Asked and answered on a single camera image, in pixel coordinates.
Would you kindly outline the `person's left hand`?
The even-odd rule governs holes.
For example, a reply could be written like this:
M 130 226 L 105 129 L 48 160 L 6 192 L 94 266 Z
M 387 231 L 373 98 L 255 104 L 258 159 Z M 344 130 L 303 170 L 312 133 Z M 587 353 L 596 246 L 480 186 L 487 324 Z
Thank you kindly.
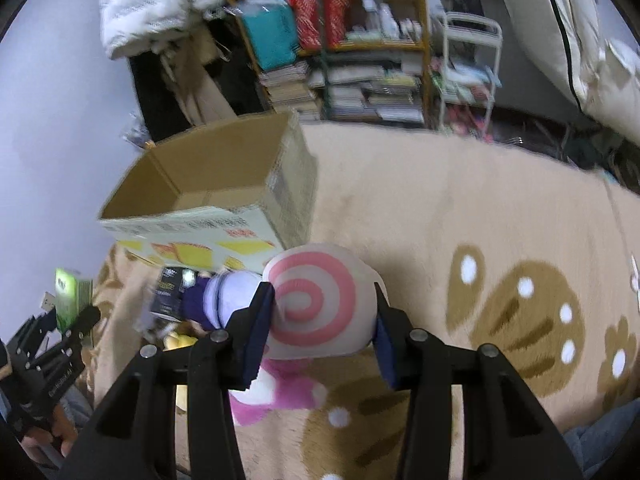
M 40 427 L 30 428 L 21 442 L 27 456 L 40 465 L 50 465 L 51 461 L 43 453 L 43 448 L 52 445 L 55 439 L 61 440 L 61 455 L 66 457 L 78 438 L 74 423 L 67 417 L 64 408 L 58 404 L 52 413 L 51 430 Z

